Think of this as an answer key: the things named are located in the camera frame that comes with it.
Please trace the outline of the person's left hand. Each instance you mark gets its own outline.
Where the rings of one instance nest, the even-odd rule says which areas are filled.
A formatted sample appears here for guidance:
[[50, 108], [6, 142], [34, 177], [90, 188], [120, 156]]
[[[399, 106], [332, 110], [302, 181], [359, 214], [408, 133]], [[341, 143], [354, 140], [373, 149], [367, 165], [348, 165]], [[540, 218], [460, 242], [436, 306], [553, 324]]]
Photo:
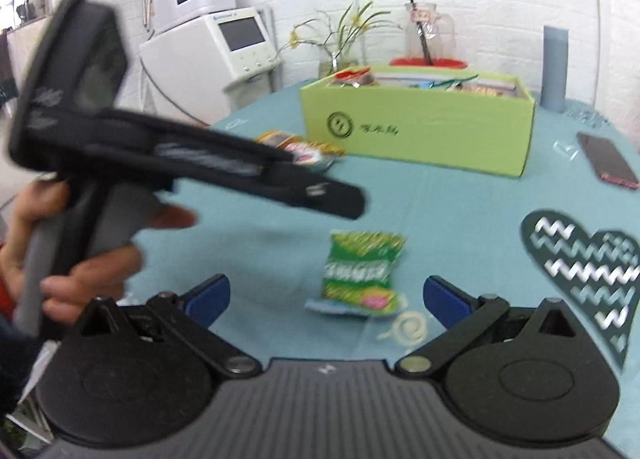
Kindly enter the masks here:
[[[68, 186], [52, 181], [32, 182], [17, 196], [1, 248], [1, 283], [11, 300], [16, 301], [23, 289], [26, 251], [36, 224], [61, 213], [67, 198]], [[139, 273], [142, 264], [142, 252], [128, 243], [77, 264], [70, 274], [43, 279], [43, 313], [71, 325], [94, 297], [121, 299], [126, 280]]]

